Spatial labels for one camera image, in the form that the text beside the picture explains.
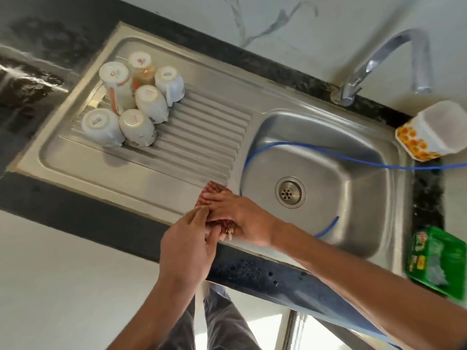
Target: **wet countertop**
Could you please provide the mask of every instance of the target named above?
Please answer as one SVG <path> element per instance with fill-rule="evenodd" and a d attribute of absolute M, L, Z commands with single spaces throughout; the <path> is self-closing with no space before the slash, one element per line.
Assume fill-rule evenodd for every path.
<path fill-rule="evenodd" d="M 110 202 L 5 172 L 66 98 L 119 21 L 330 101 L 333 87 L 326 82 L 119 0 L 4 0 L 3 4 L 0 209 L 155 262 L 167 225 Z M 107 10 L 105 17 L 102 9 Z M 403 113 L 361 97 L 348 109 L 394 128 L 408 120 Z M 441 178 L 440 171 L 415 174 L 412 229 L 444 227 Z M 315 277 L 227 245 L 219 245 L 208 280 L 367 334 L 381 334 Z"/>

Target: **dish soap bar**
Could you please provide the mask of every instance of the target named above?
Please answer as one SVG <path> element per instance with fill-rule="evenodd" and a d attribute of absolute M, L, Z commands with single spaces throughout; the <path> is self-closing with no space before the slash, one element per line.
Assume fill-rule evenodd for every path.
<path fill-rule="evenodd" d="M 437 227 L 413 235 L 406 274 L 428 287 L 455 298 L 464 298 L 467 245 Z"/>

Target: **sink drain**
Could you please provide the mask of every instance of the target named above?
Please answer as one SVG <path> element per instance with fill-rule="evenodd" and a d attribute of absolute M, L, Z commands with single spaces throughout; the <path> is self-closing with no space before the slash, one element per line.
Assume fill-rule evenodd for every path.
<path fill-rule="evenodd" d="M 288 209 L 296 209 L 305 202 L 305 187 L 295 177 L 284 177 L 276 184 L 276 198 Z"/>

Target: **person's left hand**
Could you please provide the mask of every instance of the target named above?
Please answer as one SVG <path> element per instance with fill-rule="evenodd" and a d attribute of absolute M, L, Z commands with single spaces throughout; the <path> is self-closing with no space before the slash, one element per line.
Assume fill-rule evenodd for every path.
<path fill-rule="evenodd" d="M 206 206 L 194 209 L 166 231 L 161 241 L 159 278 L 170 279 L 194 292 L 207 277 L 221 230 L 220 226 L 206 230 L 208 214 Z"/>

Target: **leg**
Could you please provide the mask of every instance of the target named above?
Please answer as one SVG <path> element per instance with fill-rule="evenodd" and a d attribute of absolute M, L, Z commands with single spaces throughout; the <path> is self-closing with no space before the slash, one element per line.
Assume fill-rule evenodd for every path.
<path fill-rule="evenodd" d="M 159 346 L 159 350 L 195 350 L 194 317 L 195 298 L 193 297 L 185 312 L 170 331 L 167 339 Z"/>
<path fill-rule="evenodd" d="M 204 299 L 208 350 L 260 350 L 225 288 L 213 285 Z"/>

